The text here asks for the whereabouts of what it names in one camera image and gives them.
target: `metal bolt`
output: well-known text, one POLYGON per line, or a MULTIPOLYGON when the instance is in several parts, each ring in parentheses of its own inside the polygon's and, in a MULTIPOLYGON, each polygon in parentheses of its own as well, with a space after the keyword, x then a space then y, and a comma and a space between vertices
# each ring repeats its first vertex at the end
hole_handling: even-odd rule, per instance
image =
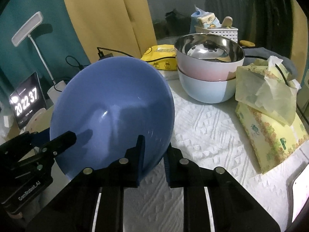
POLYGON ((83 171, 84 174, 91 174, 92 173, 92 168, 86 167, 83 171))
POLYGON ((187 164, 189 164, 189 160, 186 159, 186 158, 182 158, 182 159, 179 160, 179 163, 182 164, 182 165, 187 165, 187 164))
POLYGON ((217 167, 216 172, 219 174, 223 174, 225 172, 225 169, 223 167, 217 167))
POLYGON ((127 159, 127 158, 121 158, 120 160, 119 160, 119 163, 120 164, 127 164, 129 162, 129 160, 127 159))

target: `clock display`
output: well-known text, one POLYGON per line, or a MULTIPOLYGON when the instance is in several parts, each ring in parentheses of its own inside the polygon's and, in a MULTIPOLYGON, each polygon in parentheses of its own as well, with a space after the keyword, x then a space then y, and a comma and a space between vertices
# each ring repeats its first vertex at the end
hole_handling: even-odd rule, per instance
POLYGON ((38 110, 46 108, 46 102, 36 72, 22 82, 11 94, 10 104, 20 129, 27 125, 38 110))

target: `light blue bowl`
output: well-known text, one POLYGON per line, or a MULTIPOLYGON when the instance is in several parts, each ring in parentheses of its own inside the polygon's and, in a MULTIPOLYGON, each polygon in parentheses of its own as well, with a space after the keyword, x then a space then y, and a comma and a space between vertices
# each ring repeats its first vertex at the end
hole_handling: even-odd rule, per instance
POLYGON ((165 153, 174 127, 174 101, 162 75, 132 57, 110 57, 79 72, 55 105, 50 138, 75 132, 76 144, 56 161, 73 179, 85 167, 97 170, 122 158, 145 136, 142 177, 165 153))

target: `white tablecloth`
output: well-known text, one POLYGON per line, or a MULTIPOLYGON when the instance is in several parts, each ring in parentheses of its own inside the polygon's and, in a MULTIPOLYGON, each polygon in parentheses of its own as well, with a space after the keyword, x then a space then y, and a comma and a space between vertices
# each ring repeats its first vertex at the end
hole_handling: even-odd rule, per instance
MULTIPOLYGON (((250 141, 235 114, 237 102, 234 99, 204 104, 190 98, 179 80, 169 81, 169 85, 175 103, 172 146, 200 167, 224 167, 284 231, 289 213, 287 186, 303 168, 302 164, 308 163, 309 143, 304 143, 286 161, 262 175, 250 141)), ((139 188, 125 190, 124 230, 171 232, 182 229, 183 190, 168 187, 161 161, 142 180, 139 188)))

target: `plastic basket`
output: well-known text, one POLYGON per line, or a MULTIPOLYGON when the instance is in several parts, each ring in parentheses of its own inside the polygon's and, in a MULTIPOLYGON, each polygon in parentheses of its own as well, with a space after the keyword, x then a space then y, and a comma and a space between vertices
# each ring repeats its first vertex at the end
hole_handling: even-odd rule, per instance
POLYGON ((224 28, 214 28, 214 29, 205 29, 199 26, 195 26, 196 33, 207 33, 207 34, 214 34, 219 36, 224 36, 228 39, 233 40, 237 43, 237 32, 238 29, 231 27, 230 29, 224 29, 224 28))

